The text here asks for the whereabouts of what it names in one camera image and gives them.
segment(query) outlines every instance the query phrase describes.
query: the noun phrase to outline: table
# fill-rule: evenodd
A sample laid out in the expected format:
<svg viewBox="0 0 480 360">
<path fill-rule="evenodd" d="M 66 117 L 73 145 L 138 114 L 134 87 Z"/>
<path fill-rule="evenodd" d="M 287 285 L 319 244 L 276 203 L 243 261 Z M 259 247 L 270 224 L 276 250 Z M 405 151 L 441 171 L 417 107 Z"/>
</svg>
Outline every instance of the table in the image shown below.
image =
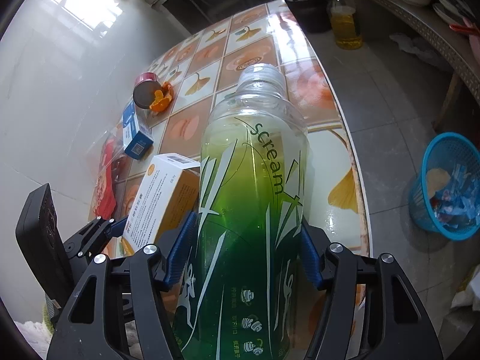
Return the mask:
<svg viewBox="0 0 480 360">
<path fill-rule="evenodd" d="M 331 241 L 368 256 L 368 213 L 350 133 L 321 62 L 284 0 L 220 21 L 177 44 L 146 69 L 155 72 L 160 82 L 170 81 L 175 96 L 165 112 L 148 113 L 153 149 L 141 161 L 129 159 L 115 180 L 114 218 L 128 214 L 153 155 L 177 152 L 199 159 L 210 110 L 235 91 L 242 70 L 254 63 L 273 64 L 285 74 L 289 100 L 308 125 L 304 216 L 311 225 L 323 228 Z M 94 192 L 90 218 L 96 216 L 95 196 Z M 297 271 L 298 291 L 292 299 L 290 324 L 292 356 L 307 349 L 324 302 L 302 269 Z M 357 295 L 359 306 L 363 299 L 360 286 Z M 176 308 L 175 296 L 174 290 L 166 295 L 171 300 L 171 309 L 166 305 L 171 313 Z M 355 325 L 359 328 L 352 340 L 359 340 L 362 313 L 357 307 Z"/>
<path fill-rule="evenodd" d="M 415 7 L 402 0 L 371 0 L 407 23 L 427 40 L 452 66 L 454 74 L 433 127 L 438 130 L 464 83 L 480 104 L 480 66 L 465 36 L 452 31 L 430 7 Z"/>
</svg>

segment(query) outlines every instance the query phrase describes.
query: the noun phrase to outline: red handle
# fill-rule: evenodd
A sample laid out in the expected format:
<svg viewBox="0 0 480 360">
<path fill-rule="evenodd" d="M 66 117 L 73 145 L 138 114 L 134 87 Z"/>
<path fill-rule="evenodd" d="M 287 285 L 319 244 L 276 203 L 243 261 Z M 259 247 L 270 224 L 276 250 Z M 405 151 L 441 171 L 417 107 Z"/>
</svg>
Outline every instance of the red handle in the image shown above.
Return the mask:
<svg viewBox="0 0 480 360">
<path fill-rule="evenodd" d="M 461 26 L 459 24 L 450 24 L 450 28 L 453 31 L 464 35 L 480 36 L 480 31 L 477 28 L 470 28 L 466 26 Z"/>
</svg>

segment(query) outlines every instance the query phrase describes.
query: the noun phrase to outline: black trash bin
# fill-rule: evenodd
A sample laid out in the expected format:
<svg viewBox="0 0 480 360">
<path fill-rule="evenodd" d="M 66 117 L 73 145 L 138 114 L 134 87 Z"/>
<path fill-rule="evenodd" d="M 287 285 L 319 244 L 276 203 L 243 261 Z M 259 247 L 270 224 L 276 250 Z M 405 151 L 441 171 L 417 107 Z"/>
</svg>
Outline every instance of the black trash bin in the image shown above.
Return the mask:
<svg viewBox="0 0 480 360">
<path fill-rule="evenodd" d="M 325 32 L 332 28 L 327 14 L 328 0 L 285 0 L 305 32 Z"/>
</svg>

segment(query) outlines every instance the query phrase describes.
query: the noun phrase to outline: bottle label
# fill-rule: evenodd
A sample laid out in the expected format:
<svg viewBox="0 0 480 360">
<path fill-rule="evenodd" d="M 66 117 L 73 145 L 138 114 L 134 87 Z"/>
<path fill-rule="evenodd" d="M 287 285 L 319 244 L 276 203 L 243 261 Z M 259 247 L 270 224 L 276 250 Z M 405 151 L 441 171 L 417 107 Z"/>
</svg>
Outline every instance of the bottle label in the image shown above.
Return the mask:
<svg viewBox="0 0 480 360">
<path fill-rule="evenodd" d="M 177 343 L 187 360 L 282 359 L 290 347 L 306 137 L 268 115 L 231 117 L 206 135 L 198 238 L 173 323 Z"/>
</svg>

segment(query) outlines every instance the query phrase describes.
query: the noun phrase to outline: gray floor tile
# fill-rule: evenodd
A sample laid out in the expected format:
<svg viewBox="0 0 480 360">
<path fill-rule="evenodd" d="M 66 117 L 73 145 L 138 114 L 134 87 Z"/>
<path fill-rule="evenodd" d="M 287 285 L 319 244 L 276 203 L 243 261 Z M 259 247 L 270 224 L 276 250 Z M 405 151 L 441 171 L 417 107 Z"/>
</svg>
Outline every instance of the gray floor tile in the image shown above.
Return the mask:
<svg viewBox="0 0 480 360">
<path fill-rule="evenodd" d="M 443 282 L 428 289 L 426 310 L 437 335 L 443 319 L 450 311 L 456 289 L 451 282 Z"/>
<path fill-rule="evenodd" d="M 427 293 L 428 290 L 424 289 L 423 291 L 417 292 L 418 297 L 420 298 L 423 306 L 426 308 L 427 307 Z"/>
<path fill-rule="evenodd" d="M 350 132 L 394 122 L 390 109 L 368 73 L 331 82 Z"/>
<path fill-rule="evenodd" d="M 415 169 L 396 124 L 352 133 L 369 212 L 407 204 Z"/>
<path fill-rule="evenodd" d="M 369 43 L 365 42 L 361 48 L 351 52 L 358 55 L 366 71 L 378 71 L 385 68 L 382 55 L 376 54 Z"/>
<path fill-rule="evenodd" d="M 427 289 L 428 238 L 410 220 L 407 206 L 370 215 L 373 254 L 391 253 L 416 291 Z"/>
<path fill-rule="evenodd" d="M 348 78 L 367 70 L 362 59 L 351 50 L 342 50 L 335 43 L 330 48 L 315 50 L 330 80 Z"/>
<path fill-rule="evenodd" d="M 307 36 L 310 45 L 319 56 L 322 54 L 322 51 L 337 47 L 332 30 L 327 32 L 305 33 L 305 35 Z"/>
<path fill-rule="evenodd" d="M 416 55 L 400 50 L 397 43 L 390 39 L 375 40 L 369 42 L 368 45 L 371 52 L 389 71 L 395 75 L 403 73 L 405 77 L 415 79 L 417 83 L 424 83 L 424 88 L 427 88 L 429 92 L 440 93 L 443 99 L 452 72 L 441 71 L 437 67 L 423 62 Z"/>
<path fill-rule="evenodd" d="M 431 119 L 428 117 L 418 117 L 416 119 L 404 120 L 398 124 L 398 127 L 405 138 L 415 171 L 419 173 L 422 168 L 425 149 L 436 136 L 431 126 Z"/>
<path fill-rule="evenodd" d="M 457 287 L 470 269 L 480 263 L 480 233 L 462 242 L 453 242 L 435 233 L 429 233 L 428 237 L 428 287 L 447 281 Z"/>
<path fill-rule="evenodd" d="M 434 90 L 416 69 L 399 65 L 370 73 L 395 119 L 428 116 L 433 120 L 440 112 L 446 90 Z"/>
</svg>

